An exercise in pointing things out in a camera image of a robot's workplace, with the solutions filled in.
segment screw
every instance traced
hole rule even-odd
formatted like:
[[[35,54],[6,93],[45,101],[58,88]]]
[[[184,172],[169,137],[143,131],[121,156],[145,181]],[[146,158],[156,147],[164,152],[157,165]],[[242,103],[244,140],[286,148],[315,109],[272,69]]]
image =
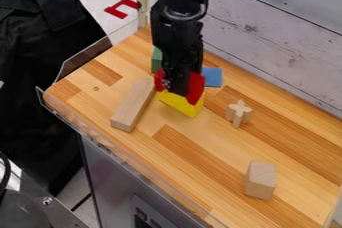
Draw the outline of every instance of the screw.
[[[52,203],[52,199],[50,198],[50,197],[45,197],[44,199],[43,199],[43,205],[45,205],[45,206],[49,206],[49,205],[51,205],[51,203]]]

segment yellow block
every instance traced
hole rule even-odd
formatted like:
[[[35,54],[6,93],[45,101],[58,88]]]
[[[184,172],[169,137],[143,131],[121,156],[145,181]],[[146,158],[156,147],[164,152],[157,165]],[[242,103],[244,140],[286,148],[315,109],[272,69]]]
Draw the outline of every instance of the yellow block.
[[[158,92],[158,98],[163,103],[173,107],[185,115],[195,117],[202,110],[204,92],[201,98],[197,101],[196,105],[189,104],[185,97],[170,93],[166,89],[162,92]]]

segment black bag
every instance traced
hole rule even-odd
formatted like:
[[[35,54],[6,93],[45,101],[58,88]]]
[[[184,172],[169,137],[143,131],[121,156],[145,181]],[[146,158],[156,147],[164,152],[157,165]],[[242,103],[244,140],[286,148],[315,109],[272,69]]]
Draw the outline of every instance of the black bag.
[[[78,145],[35,87],[45,90],[63,61],[104,36],[79,0],[0,0],[0,150],[36,180],[62,181]]]

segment wooden table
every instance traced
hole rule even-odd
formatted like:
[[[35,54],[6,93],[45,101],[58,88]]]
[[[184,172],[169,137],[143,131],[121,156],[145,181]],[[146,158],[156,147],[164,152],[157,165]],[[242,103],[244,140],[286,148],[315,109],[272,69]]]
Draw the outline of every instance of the wooden table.
[[[132,133],[112,128],[133,82],[151,76],[151,55],[150,32],[142,29],[52,85],[44,99],[214,227],[222,227],[217,220],[230,227],[325,223],[342,183],[341,120],[206,53],[206,67],[223,68],[224,86],[206,89],[198,117],[155,97]],[[238,99],[254,115],[235,129],[224,116]],[[269,201],[243,194],[250,160],[278,167]]]

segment wooden cross block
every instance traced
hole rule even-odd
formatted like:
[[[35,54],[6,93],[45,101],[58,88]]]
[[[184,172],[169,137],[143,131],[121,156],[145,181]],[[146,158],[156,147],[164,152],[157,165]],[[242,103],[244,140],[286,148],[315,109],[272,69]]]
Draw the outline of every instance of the wooden cross block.
[[[152,79],[137,80],[110,119],[112,127],[131,132],[154,92]]]
[[[276,186],[277,167],[252,160],[246,174],[245,194],[268,200]]]
[[[236,104],[228,106],[226,119],[233,122],[233,127],[239,128],[241,123],[249,122],[251,114],[252,108],[245,106],[243,100],[239,100]]]

